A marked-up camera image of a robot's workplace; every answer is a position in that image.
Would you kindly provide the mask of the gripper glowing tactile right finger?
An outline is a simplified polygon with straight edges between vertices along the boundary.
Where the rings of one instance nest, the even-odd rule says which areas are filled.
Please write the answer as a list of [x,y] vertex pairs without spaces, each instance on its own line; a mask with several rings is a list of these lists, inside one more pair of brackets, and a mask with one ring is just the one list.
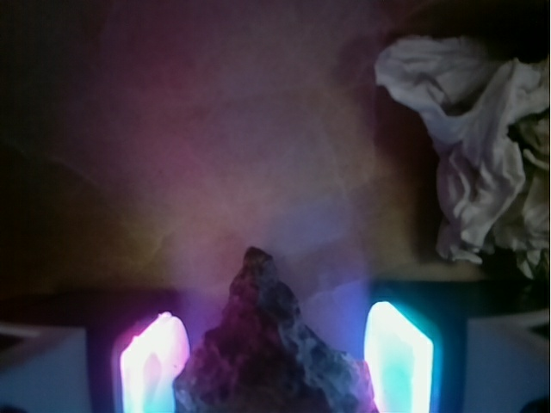
[[364,358],[381,412],[547,412],[546,285],[380,281]]

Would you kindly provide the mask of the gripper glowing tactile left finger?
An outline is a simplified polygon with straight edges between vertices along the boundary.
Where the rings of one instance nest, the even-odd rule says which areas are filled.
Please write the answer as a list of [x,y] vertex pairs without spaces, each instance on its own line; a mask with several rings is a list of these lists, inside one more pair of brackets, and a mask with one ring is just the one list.
[[188,344],[180,314],[168,290],[3,300],[1,410],[172,412]]

